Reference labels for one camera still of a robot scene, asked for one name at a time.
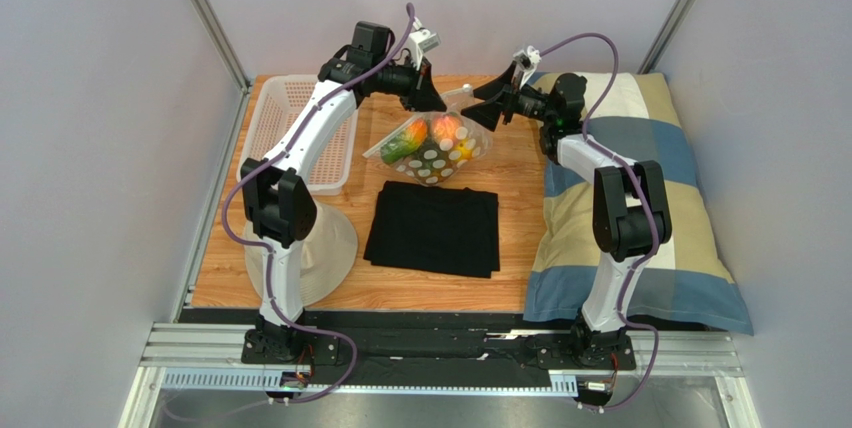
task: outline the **transparent bag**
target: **transparent bag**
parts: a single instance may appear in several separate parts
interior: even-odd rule
[[[439,185],[491,148],[491,133],[459,111],[474,103],[470,85],[441,95],[446,112],[417,113],[364,156],[378,157],[421,185]]]

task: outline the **plastic basket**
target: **plastic basket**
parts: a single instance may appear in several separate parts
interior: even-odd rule
[[[240,166],[246,158],[260,160],[287,133],[290,125],[308,104],[316,75],[276,76],[266,80],[257,98],[251,117]],[[314,195],[336,195],[349,178],[358,110],[350,116],[331,138],[308,177],[308,190]]]

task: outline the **cable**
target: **cable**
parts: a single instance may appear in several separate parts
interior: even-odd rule
[[[348,90],[348,89],[352,88],[353,86],[357,85],[358,83],[361,83],[362,81],[366,80],[367,78],[375,75],[376,73],[379,72],[379,70],[381,70],[382,68],[387,66],[393,60],[393,58],[400,52],[400,50],[402,50],[402,45],[405,43],[405,40],[408,39],[408,35],[411,34],[411,30],[414,27],[414,5],[411,4],[411,3],[407,3],[405,5],[405,9],[406,9],[406,12],[408,13],[408,26],[405,28],[405,33],[403,34],[402,38],[400,39],[400,43],[396,47],[394,47],[394,49],[391,50],[387,54],[387,56],[385,56],[385,58],[381,62],[379,62],[378,65],[376,65],[373,68],[362,73],[360,76],[338,86],[337,88],[335,88],[331,92],[329,92],[327,95],[322,97],[317,102],[317,104],[315,104],[314,106],[312,106],[310,108],[310,111],[308,112],[308,114],[305,116],[305,118],[302,120],[302,122],[299,124],[299,126],[296,127],[295,131],[293,132],[293,136],[290,138],[290,141],[287,142],[286,146],[284,147],[284,150],[282,150],[281,153],[279,153],[278,155],[273,156],[269,160],[266,160],[260,166],[258,166],[257,168],[252,170],[250,173],[248,173],[246,176],[244,176],[236,184],[236,186],[234,186],[234,188],[232,188],[231,191],[228,192],[228,196],[225,197],[225,202],[222,204],[222,213],[221,213],[222,228],[224,228],[225,233],[232,240],[236,241],[237,243],[239,243],[243,246],[259,246],[261,248],[266,249],[267,256],[266,256],[265,276],[266,276],[267,280],[272,279],[272,255],[274,254],[273,249],[272,249],[272,245],[270,245],[269,243],[265,243],[263,241],[246,240],[244,238],[239,237],[236,233],[234,233],[234,230],[231,229],[231,225],[228,223],[228,208],[231,206],[231,202],[234,200],[234,197],[236,196],[236,194],[239,193],[242,190],[242,188],[249,181],[251,181],[252,179],[257,177],[257,175],[260,174],[263,170],[269,168],[270,166],[281,161],[283,158],[285,158],[286,156],[289,155],[290,150],[293,149],[293,146],[295,145],[296,141],[299,139],[299,136],[301,136],[302,132],[304,132],[305,127],[308,125],[308,123],[310,123],[311,119],[314,117],[314,114],[316,114],[318,111],[320,111],[322,109],[321,107],[323,105],[328,103],[329,100],[333,99],[335,96],[337,96],[343,90]],[[349,346],[352,347],[352,359],[349,361],[349,366],[346,368],[346,371],[343,373],[343,376],[341,376],[340,379],[338,379],[337,381],[335,381],[334,383],[332,383],[331,385],[329,385],[328,387],[326,387],[322,391],[319,391],[319,392],[314,393],[312,395],[306,396],[304,398],[294,398],[292,400],[289,400],[288,404],[308,403],[310,401],[315,401],[315,400],[318,400],[318,399],[320,399],[324,396],[329,395],[331,392],[333,392],[338,387],[340,387],[340,385],[342,385],[343,382],[346,381],[347,378],[349,378],[349,375],[352,374],[352,370],[355,368],[355,363],[358,360],[358,347],[355,345],[355,341],[352,338],[346,336],[343,333],[338,333],[336,331],[331,331],[331,330],[321,330],[321,329],[318,329],[318,328],[311,328],[311,327],[307,327],[307,326],[302,326],[302,325],[299,325],[299,324],[293,322],[292,320],[288,319],[287,316],[285,316],[284,313],[282,312],[281,307],[279,307],[278,303],[275,301],[275,296],[273,296],[273,294],[272,294],[272,283],[266,283],[266,294],[269,297],[269,303],[272,307],[272,310],[275,312],[276,315],[278,315],[279,318],[281,318],[281,321],[283,321],[284,324],[286,324],[290,328],[292,328],[294,330],[302,331],[304,333],[310,333],[310,334],[314,334],[314,335],[332,336],[332,337],[335,337],[335,338],[340,338],[341,340],[345,341]],[[311,376],[313,376],[313,361],[311,361]],[[249,403],[247,405],[241,406],[239,408],[233,409],[231,411],[228,411],[228,412],[225,412],[225,413],[222,413],[222,414],[219,414],[219,415],[215,415],[215,416],[212,416],[212,417],[208,417],[208,418],[187,418],[187,417],[183,417],[183,416],[178,416],[178,415],[175,415],[174,413],[172,413],[171,411],[169,411],[168,407],[165,404],[163,405],[162,410],[163,410],[163,413],[166,414],[166,416],[168,416],[169,418],[176,420],[176,421],[181,421],[181,422],[185,422],[185,423],[205,423],[205,422],[217,420],[217,419],[220,419],[220,418],[226,418],[228,416],[240,413],[240,412],[245,411],[245,410],[249,410],[251,408],[262,406],[262,405],[265,405],[265,404],[268,404],[268,403],[269,403],[268,399],[263,400],[263,401],[256,401],[256,402]]]
[[[627,295],[627,287],[630,286],[630,282],[633,280],[633,276],[636,273],[636,269],[643,263],[650,260],[651,257],[656,255],[657,251],[660,249],[660,234],[657,231],[657,224],[654,221],[653,213],[651,213],[651,207],[648,204],[648,199],[645,196],[645,193],[642,192],[642,185],[639,183],[639,179],[636,177],[636,174],[633,173],[633,170],[630,169],[630,164],[627,163],[624,158],[618,156],[609,148],[589,138],[589,122],[592,119],[592,114],[594,114],[594,112],[601,105],[604,98],[606,98],[606,95],[609,94],[609,90],[612,88],[612,85],[615,84],[615,77],[618,74],[618,49],[615,47],[615,43],[613,43],[613,41],[609,37],[600,33],[581,33],[579,35],[574,35],[570,38],[566,38],[565,40],[560,41],[559,43],[551,46],[550,48],[541,51],[540,54],[542,57],[544,57],[545,55],[550,54],[558,50],[559,48],[562,48],[568,43],[572,43],[583,38],[598,38],[600,40],[603,40],[607,45],[609,45],[609,48],[612,50],[612,76],[610,76],[609,82],[607,83],[603,92],[601,92],[601,96],[598,98],[597,101],[595,101],[595,103],[586,113],[586,118],[583,120],[582,125],[583,140],[588,143],[589,146],[591,146],[593,149],[603,154],[604,156],[612,159],[625,169],[625,171],[627,172],[627,176],[630,178],[630,183],[633,185],[633,189],[636,191],[636,194],[642,205],[642,211],[645,212],[645,217],[648,219],[648,223],[650,224],[651,228],[651,251],[645,254],[645,256],[643,256],[642,258],[639,258],[638,260],[633,262],[633,264],[628,269],[627,276],[624,277],[624,282],[621,284],[621,289],[618,292],[618,298],[616,301],[616,312],[618,313],[618,318],[621,320],[622,323],[624,323],[625,326],[638,330],[648,330],[653,333],[654,348],[651,351],[651,358],[648,360],[648,367],[645,370],[645,375],[642,376],[642,380],[639,382],[639,385],[636,387],[635,390],[633,390],[633,393],[631,393],[630,396],[606,408],[594,405],[586,407],[589,409],[589,411],[603,413],[604,411],[620,410],[630,404],[634,399],[636,399],[636,396],[639,395],[639,393],[645,388],[645,385],[648,383],[648,378],[651,376],[651,370],[654,369],[654,363],[657,361],[657,353],[660,349],[660,332],[657,331],[657,329],[651,325],[647,325],[644,323],[634,323],[628,320],[627,316],[625,315],[626,309],[624,307],[624,297]]]

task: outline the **folded black t-shirt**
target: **folded black t-shirt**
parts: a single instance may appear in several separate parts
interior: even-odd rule
[[[364,259],[490,278],[500,270],[497,195],[388,181],[376,200]]]

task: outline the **wooden tabletop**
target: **wooden tabletop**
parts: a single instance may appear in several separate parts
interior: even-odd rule
[[[263,83],[257,78],[237,149],[231,161],[224,193],[236,184],[235,172],[251,115]],[[465,83],[479,86],[490,77],[439,76],[439,93]],[[373,95],[359,108],[355,152],[349,180],[342,193],[317,197],[317,201],[339,208],[355,226],[358,256],[352,271],[328,297],[313,308],[347,310],[435,310],[521,312],[527,279],[539,240],[544,234],[542,217],[545,158],[539,152],[535,122],[516,116],[493,134],[493,146],[485,156],[467,164],[444,184],[445,188],[469,187],[498,194],[500,271],[491,279],[467,278],[423,271],[370,265],[363,259],[370,233],[376,195],[386,180],[410,181],[381,161],[361,154],[378,143],[411,116],[393,96]],[[239,232],[245,215],[242,196],[237,195],[228,219]],[[259,307],[260,297],[252,288],[245,269],[243,247],[231,241],[215,217],[201,272],[192,298],[198,307]]]

